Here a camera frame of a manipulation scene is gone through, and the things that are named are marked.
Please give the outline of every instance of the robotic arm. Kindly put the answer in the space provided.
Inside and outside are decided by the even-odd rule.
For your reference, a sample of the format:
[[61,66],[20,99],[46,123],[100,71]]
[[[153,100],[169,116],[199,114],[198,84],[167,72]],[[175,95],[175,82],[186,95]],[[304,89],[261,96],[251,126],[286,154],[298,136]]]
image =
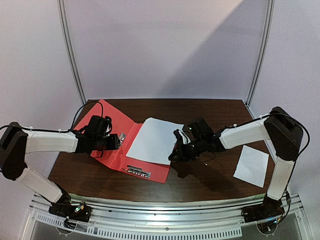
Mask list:
[[117,150],[120,140],[110,134],[110,117],[92,116],[80,130],[54,131],[26,128],[12,122],[0,139],[0,169],[5,178],[17,181],[43,196],[51,203],[49,213],[88,222],[91,207],[85,203],[71,205],[70,195],[25,163],[25,154],[33,152],[87,153]]
[[299,156],[303,130],[281,107],[275,107],[269,114],[248,123],[226,127],[214,133],[203,118],[197,118],[188,124],[194,137],[174,131],[177,138],[175,148],[170,155],[171,161],[195,160],[203,152],[224,152],[237,146],[271,140],[276,151],[276,164],[271,183],[260,205],[245,207],[242,215],[245,222],[253,222],[283,215],[281,198],[287,190],[296,160]]

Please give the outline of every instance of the white wall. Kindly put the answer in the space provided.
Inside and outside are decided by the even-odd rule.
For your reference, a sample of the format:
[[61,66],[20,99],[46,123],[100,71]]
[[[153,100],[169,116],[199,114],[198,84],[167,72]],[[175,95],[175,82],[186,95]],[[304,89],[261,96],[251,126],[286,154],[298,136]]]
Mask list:
[[290,184],[299,193],[314,238],[320,239],[320,2],[275,1],[262,71],[251,105],[258,116],[283,107],[310,132]]
[[[0,7],[0,126],[69,128],[81,105],[56,0],[7,0]],[[48,176],[57,153],[28,155]],[[33,192],[0,174],[0,239],[17,240]]]
[[68,0],[88,99],[245,99],[267,0]]

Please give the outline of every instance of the sheet of paper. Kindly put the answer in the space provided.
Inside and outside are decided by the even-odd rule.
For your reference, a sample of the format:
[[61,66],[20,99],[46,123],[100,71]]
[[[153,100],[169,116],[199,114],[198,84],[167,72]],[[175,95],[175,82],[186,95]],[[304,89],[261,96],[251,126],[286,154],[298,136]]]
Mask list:
[[244,145],[233,176],[263,188],[268,158],[269,154]]
[[183,127],[183,124],[148,118],[126,156],[149,163],[170,165],[168,157],[177,141],[174,130],[182,130]]

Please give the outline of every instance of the table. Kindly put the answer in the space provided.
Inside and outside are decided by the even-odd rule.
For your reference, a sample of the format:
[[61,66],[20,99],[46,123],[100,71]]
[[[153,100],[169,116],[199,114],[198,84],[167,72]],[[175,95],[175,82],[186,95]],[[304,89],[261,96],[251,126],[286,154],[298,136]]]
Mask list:
[[[197,117],[206,119],[216,132],[234,123],[252,118],[241,100],[223,99],[110,99],[106,100],[136,123],[153,117],[187,124]],[[78,121],[92,108],[86,106]],[[263,141],[248,146],[268,153]],[[67,192],[105,199],[139,202],[193,202],[244,198],[267,192],[274,171],[269,157],[264,188],[233,177],[242,146],[216,153],[206,163],[175,162],[171,164],[166,183],[157,183],[111,170],[87,154],[61,152],[49,179]],[[200,161],[212,157],[204,153]]]

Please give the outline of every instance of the red binder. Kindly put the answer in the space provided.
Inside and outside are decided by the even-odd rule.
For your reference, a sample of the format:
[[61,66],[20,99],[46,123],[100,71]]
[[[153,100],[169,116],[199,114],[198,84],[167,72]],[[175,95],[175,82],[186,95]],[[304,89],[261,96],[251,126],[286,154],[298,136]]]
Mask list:
[[[169,173],[170,165],[145,162],[126,156],[142,124],[135,123],[132,119],[111,104],[107,103],[105,100],[101,99],[99,102],[103,105],[103,117],[109,116],[112,119],[111,133],[118,134],[118,136],[120,136],[121,133],[124,133],[126,137],[122,146],[118,150],[103,151],[103,155],[101,151],[93,151],[91,157],[113,170],[164,184]],[[79,130],[87,125],[93,115],[101,116],[100,104],[96,103],[74,129]],[[128,172],[132,167],[141,169],[143,172],[150,173],[149,178]]]

